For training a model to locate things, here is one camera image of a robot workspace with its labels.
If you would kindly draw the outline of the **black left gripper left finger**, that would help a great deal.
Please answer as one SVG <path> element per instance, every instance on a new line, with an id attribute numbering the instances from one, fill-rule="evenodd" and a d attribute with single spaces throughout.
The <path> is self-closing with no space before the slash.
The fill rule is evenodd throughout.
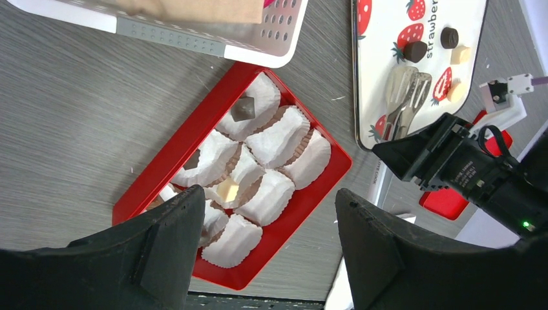
<path id="1" fill-rule="evenodd" d="M 194 185 L 63 248 L 1 250 L 2 309 L 182 309 L 204 220 Z"/>

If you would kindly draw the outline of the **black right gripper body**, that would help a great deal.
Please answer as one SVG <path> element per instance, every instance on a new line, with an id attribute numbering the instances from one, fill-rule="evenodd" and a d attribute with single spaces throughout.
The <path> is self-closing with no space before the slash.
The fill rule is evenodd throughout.
<path id="1" fill-rule="evenodd" d="M 453 188 L 464 193 L 484 175 L 484 153 L 469 137 L 472 124 L 449 113 L 422 131 L 373 147 L 401 181 L 417 180 L 422 191 Z"/>

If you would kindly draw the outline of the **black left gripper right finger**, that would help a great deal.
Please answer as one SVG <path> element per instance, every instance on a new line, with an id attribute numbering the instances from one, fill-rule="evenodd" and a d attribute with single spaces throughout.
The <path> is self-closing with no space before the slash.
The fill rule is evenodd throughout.
<path id="1" fill-rule="evenodd" d="M 390 214 L 348 189 L 335 197 L 355 309 L 546 309 L 547 236 L 491 249 Z"/>

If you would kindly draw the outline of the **red box lid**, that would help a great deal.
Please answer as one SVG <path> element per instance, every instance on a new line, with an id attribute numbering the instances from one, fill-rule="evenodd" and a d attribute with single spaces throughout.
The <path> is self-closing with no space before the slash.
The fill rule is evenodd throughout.
<path id="1" fill-rule="evenodd" d="M 480 111 L 472 123 L 476 124 L 486 114 L 487 112 L 485 110 Z M 501 135 L 505 146 L 507 149 L 510 149 L 513 143 L 513 138 L 506 130 L 503 130 Z M 485 145 L 491 154 L 497 157 L 502 155 L 502 151 L 498 147 L 495 138 L 488 139 Z M 441 189 L 440 191 L 435 192 L 425 192 L 419 200 L 420 206 L 448 220 L 456 220 L 468 204 L 469 202 L 454 189 Z"/>

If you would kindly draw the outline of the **metal tongs with grey handle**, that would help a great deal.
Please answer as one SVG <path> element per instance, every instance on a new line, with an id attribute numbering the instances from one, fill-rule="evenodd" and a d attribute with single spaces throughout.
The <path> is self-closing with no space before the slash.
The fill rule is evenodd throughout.
<path id="1" fill-rule="evenodd" d="M 427 99 L 431 84 L 432 76 L 416 67 L 392 69 L 385 87 L 387 111 L 382 142 L 399 140 L 408 135 L 413 119 Z M 367 194 L 368 200 L 377 207 L 381 208 L 385 202 L 392 176 L 386 164 L 378 160 Z"/>

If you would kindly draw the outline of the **white square chocolate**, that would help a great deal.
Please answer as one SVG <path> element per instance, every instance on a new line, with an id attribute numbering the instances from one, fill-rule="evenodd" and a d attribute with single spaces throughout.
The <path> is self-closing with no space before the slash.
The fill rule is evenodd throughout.
<path id="1" fill-rule="evenodd" d="M 239 190 L 239 184 L 232 178 L 226 178 L 218 184 L 216 193 L 223 203 L 229 203 L 236 199 Z"/>

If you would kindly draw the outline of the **dark chocolate piece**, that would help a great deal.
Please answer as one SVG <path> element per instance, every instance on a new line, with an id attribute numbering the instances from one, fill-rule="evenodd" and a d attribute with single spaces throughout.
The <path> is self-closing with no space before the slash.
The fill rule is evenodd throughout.
<path id="1" fill-rule="evenodd" d="M 255 98 L 249 96 L 238 98 L 231 107 L 230 114 L 234 122 L 255 118 Z"/>

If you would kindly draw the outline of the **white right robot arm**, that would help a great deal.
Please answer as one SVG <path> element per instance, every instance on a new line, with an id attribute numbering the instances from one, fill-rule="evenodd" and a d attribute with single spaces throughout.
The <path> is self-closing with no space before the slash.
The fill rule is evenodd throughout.
<path id="1" fill-rule="evenodd" d="M 372 149 L 401 181 L 422 191 L 452 189 L 522 238 L 547 232 L 547 136 L 522 160 L 514 158 L 501 130 L 449 113 L 417 134 Z"/>

